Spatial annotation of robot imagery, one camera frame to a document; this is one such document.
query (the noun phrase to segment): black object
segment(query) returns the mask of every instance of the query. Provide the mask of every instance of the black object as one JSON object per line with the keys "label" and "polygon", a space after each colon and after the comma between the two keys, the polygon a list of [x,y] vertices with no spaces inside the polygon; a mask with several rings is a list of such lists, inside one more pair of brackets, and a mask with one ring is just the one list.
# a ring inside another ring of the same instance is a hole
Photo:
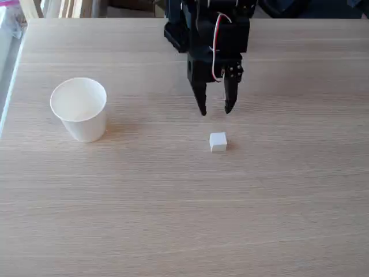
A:
{"label": "black object", "polygon": [[259,0],[259,6],[272,18],[297,18],[306,9],[310,1]]}
{"label": "black object", "polygon": [[257,0],[167,0],[165,14],[168,22],[164,36],[180,52],[187,52],[187,76],[202,115],[206,115],[206,83],[214,82],[212,75],[213,38],[219,13],[226,14],[219,25],[214,73],[223,76],[225,112],[233,109],[243,68],[242,56],[247,50],[249,18]]}
{"label": "black object", "polygon": [[362,17],[360,7],[365,2],[369,0],[361,0],[357,9],[351,8],[348,0],[259,0],[259,5],[273,18],[356,19]]}

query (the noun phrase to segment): background furniture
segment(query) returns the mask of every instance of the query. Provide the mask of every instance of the background furniture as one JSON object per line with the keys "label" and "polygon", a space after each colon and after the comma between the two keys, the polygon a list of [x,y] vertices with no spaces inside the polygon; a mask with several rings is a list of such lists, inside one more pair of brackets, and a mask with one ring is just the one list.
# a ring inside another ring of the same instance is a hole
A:
{"label": "background furniture", "polygon": [[27,21],[33,18],[91,17],[100,0],[20,0]]}
{"label": "background furniture", "polygon": [[[368,21],[252,20],[237,105],[210,84],[206,117],[165,22],[29,26],[0,141],[2,275],[365,276]],[[96,143],[49,107],[77,76],[108,93]]]}

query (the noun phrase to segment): white cube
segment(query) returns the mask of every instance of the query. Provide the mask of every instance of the white cube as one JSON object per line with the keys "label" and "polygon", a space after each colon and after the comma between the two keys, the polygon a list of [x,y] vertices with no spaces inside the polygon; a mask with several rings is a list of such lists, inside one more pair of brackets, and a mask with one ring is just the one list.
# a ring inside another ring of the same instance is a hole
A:
{"label": "white cube", "polygon": [[227,149],[227,138],[224,132],[211,133],[209,142],[212,152],[223,152]]}

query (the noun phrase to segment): cup rim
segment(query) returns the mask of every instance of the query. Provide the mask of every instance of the cup rim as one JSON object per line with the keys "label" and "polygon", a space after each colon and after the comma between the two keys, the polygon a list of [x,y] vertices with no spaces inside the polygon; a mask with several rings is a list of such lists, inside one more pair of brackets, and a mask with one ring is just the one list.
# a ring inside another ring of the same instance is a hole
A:
{"label": "cup rim", "polygon": [[[90,117],[88,117],[88,118],[84,118],[84,119],[81,119],[81,120],[68,120],[68,119],[64,119],[64,118],[62,118],[61,116],[59,116],[56,112],[55,112],[55,110],[54,110],[54,108],[53,108],[53,106],[52,106],[52,98],[53,98],[53,96],[56,94],[55,92],[58,90],[58,89],[60,89],[60,87],[62,87],[63,85],[65,85],[66,83],[69,83],[69,82],[72,82],[72,81],[74,81],[74,80],[78,80],[78,79],[84,79],[84,80],[89,80],[89,81],[93,81],[94,83],[96,83],[98,86],[100,86],[102,89],[103,89],[103,91],[104,91],[104,93],[105,93],[105,100],[104,100],[104,103],[103,103],[103,105],[101,105],[101,109],[99,109],[98,110],[98,112],[96,112],[95,114],[93,114],[93,115],[91,115]],[[94,118],[94,117],[96,117],[96,116],[98,116],[103,110],[104,110],[104,108],[105,108],[105,106],[106,106],[106,102],[107,102],[107,94],[106,94],[106,90],[105,90],[105,88],[104,88],[104,86],[103,85],[101,85],[98,81],[96,81],[96,80],[94,80],[94,79],[91,79],[91,78],[88,78],[88,77],[75,77],[75,78],[70,78],[70,79],[68,79],[68,80],[65,80],[64,82],[62,82],[62,83],[60,83],[54,90],[53,90],[53,92],[52,92],[52,94],[51,94],[51,96],[50,96],[50,108],[51,108],[51,110],[52,110],[52,112],[60,119],[60,120],[62,120],[62,121],[67,121],[67,122],[84,122],[84,121],[87,121],[87,120],[90,120],[90,119],[92,119],[92,118]]]}

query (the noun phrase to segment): red wire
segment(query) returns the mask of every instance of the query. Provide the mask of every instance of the red wire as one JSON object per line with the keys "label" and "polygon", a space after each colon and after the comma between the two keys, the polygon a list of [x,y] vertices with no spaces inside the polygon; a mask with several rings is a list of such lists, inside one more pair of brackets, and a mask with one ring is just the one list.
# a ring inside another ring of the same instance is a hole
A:
{"label": "red wire", "polygon": [[[218,31],[219,31],[219,26],[220,26],[220,21],[221,21],[222,16],[223,16],[222,14],[219,14],[219,20],[217,20],[217,23],[218,24],[216,24],[216,26],[215,26],[215,44],[213,45],[213,47],[214,47],[214,49],[213,49],[213,51],[214,51],[214,54],[213,54],[214,59],[215,59],[215,55],[216,55],[216,46],[217,46],[217,39],[218,39]],[[217,77],[215,76],[215,72],[214,71],[215,70],[212,69],[213,78],[214,78],[215,82],[220,83],[220,81],[218,81]]]}

